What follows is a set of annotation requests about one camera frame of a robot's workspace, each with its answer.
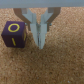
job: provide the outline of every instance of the dark purple block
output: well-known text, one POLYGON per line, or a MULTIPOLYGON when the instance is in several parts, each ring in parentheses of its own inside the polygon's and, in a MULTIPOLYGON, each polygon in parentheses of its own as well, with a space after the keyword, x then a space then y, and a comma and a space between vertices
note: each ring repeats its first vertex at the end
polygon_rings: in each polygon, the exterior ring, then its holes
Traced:
POLYGON ((25 23, 7 21, 1 36, 7 47, 24 48, 26 41, 25 23))

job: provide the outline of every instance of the cork surface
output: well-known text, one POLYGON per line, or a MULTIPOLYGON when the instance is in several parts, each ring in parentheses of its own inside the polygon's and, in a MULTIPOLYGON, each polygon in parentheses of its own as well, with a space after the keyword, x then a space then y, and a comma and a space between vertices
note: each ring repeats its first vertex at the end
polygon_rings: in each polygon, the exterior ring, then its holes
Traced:
MULTIPOLYGON (((47 8, 30 8, 41 14, 47 8)), ((27 28, 23 49, 7 48, 0 35, 0 84, 84 84, 84 8, 63 7, 40 50, 27 28)), ((0 9, 0 34, 6 21, 21 21, 13 9, 0 9)))

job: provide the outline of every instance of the yellow symbol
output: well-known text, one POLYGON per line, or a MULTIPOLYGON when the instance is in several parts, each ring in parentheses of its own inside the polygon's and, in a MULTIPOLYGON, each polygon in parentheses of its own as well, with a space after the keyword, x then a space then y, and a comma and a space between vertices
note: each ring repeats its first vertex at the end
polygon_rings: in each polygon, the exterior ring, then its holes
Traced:
POLYGON ((20 26, 19 26, 18 24, 11 24, 11 25, 9 25, 9 27, 8 27, 8 30, 9 30, 10 32, 17 32, 19 29, 20 29, 20 26), (16 25, 16 26, 17 26, 17 29, 16 29, 16 30, 11 30, 11 27, 12 27, 13 25, 16 25))
POLYGON ((26 33, 24 33, 24 41, 25 41, 25 39, 26 39, 26 33))
POLYGON ((12 41, 13 41, 13 45, 16 46, 16 43, 15 43, 15 40, 14 38, 12 38, 12 41))

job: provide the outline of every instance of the cube top face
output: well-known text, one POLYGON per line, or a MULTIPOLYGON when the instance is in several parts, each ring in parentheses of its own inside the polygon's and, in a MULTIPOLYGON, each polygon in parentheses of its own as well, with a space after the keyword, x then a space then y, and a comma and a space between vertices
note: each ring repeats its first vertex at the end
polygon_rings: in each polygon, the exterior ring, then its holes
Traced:
POLYGON ((0 0, 0 8, 83 7, 84 0, 0 0))
POLYGON ((24 22, 7 21, 2 35, 22 35, 25 28, 24 22))

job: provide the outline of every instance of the cube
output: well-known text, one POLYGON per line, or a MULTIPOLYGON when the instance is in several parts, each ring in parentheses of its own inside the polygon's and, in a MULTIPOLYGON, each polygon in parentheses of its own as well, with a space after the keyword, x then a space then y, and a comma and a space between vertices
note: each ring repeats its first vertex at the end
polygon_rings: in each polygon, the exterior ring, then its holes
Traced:
POLYGON ((7 47, 24 48, 26 34, 24 22, 7 21, 1 36, 7 47))

